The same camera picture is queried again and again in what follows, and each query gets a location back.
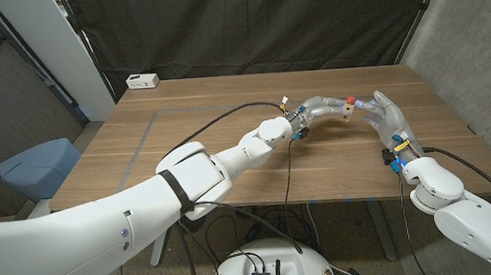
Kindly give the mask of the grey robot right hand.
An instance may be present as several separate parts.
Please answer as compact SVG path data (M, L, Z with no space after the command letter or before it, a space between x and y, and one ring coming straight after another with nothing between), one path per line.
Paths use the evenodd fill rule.
M409 163L424 156L411 126L400 108L381 91L373 93L372 101L356 100L355 107L370 113L364 119L379 134L384 146L393 152L404 163Z

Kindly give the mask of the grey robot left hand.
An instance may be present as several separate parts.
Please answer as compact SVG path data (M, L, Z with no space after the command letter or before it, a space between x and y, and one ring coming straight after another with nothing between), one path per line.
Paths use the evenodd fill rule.
M326 115L336 115L348 121L354 107L344 99L314 96L305 100L295 111L289 112L286 117L293 132L308 128L314 119Z

